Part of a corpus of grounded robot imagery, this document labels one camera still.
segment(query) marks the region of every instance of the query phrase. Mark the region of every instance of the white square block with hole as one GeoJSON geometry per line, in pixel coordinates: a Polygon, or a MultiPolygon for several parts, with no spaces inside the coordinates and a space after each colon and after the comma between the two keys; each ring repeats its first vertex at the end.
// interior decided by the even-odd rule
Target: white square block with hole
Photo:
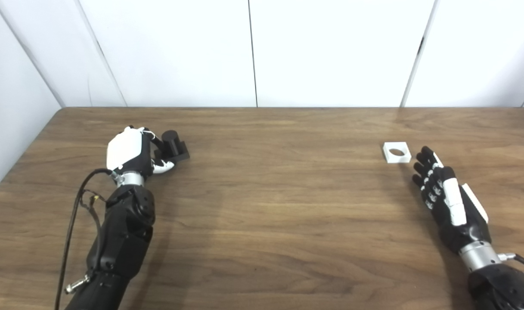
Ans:
{"type": "Polygon", "coordinates": [[[396,163],[408,163],[411,161],[411,153],[407,147],[407,143],[384,143],[382,147],[384,150],[384,156],[386,157],[386,162],[389,164],[396,163]],[[402,156],[393,154],[391,151],[397,149],[403,153],[402,156]]]}

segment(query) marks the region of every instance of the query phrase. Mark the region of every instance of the wood grain surface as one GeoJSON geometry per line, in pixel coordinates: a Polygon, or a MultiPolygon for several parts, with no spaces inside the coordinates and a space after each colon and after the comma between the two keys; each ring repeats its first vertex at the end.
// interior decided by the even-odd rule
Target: wood grain surface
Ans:
{"type": "MultiPolygon", "coordinates": [[[[53,308],[75,192],[130,124],[177,130],[191,159],[146,182],[157,222],[123,310],[472,309],[414,161],[387,164],[386,141],[434,149],[486,208],[495,249],[524,255],[521,108],[66,108],[0,184],[0,310],[53,308]]],[[[80,210],[66,282],[94,236],[80,210]]]]}

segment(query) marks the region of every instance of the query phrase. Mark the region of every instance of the white wall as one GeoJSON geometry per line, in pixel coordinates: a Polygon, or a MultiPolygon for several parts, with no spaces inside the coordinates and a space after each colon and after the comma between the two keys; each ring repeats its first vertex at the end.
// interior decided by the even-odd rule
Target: white wall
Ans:
{"type": "Polygon", "coordinates": [[[0,16],[0,181],[59,108],[0,16]]]}
{"type": "Polygon", "coordinates": [[[250,0],[258,106],[399,106],[431,0],[250,0]]]}
{"type": "Polygon", "coordinates": [[[82,0],[130,106],[256,106],[247,0],[82,0]]]}
{"type": "Polygon", "coordinates": [[[0,0],[0,10],[64,106],[124,106],[78,0],[0,0]]]}
{"type": "Polygon", "coordinates": [[[524,0],[440,1],[406,106],[521,106],[524,0]]]}

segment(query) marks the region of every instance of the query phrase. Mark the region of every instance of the robotic arm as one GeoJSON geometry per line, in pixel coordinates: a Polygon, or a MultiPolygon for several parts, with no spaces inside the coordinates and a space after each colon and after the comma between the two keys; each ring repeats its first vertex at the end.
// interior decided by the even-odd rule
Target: robotic arm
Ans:
{"type": "MultiPolygon", "coordinates": [[[[107,169],[97,171],[111,175],[118,188],[105,201],[105,219],[98,227],[98,238],[86,259],[84,278],[65,289],[67,294],[74,294],[67,310],[118,309],[128,283],[140,270],[153,236],[154,198],[144,187],[145,180],[152,174],[169,171],[178,161],[188,158],[187,147],[175,131],[164,132],[159,139],[144,127],[128,126],[112,139],[107,149],[107,169]],[[155,158],[150,155],[151,143],[157,147],[155,158]]],[[[91,176],[79,190],[80,201],[91,176]]]]}
{"type": "Polygon", "coordinates": [[[469,271],[468,290],[477,310],[524,310],[524,273],[503,264],[524,259],[492,248],[488,214],[467,184],[459,185],[428,147],[417,154],[413,181],[437,223],[439,237],[469,271]]]}

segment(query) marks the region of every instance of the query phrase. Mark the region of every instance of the hole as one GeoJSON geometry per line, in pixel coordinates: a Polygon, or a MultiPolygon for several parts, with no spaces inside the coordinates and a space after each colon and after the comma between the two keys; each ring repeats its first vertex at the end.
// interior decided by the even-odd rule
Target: hole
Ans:
{"type": "Polygon", "coordinates": [[[403,156],[405,155],[405,153],[403,153],[402,151],[400,151],[399,149],[390,149],[388,150],[390,153],[392,153],[393,155],[396,155],[396,156],[403,156]]]}

